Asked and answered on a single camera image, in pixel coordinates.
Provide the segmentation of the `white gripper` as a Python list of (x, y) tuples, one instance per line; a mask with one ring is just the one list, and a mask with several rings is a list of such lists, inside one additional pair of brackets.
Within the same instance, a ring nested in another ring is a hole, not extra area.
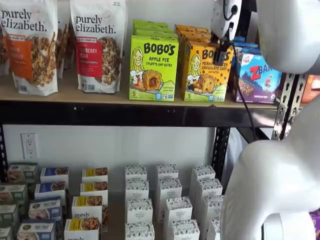
[(242, 0), (214, 0), (210, 44), (216, 45), (215, 65), (232, 61), (233, 45), (240, 19)]

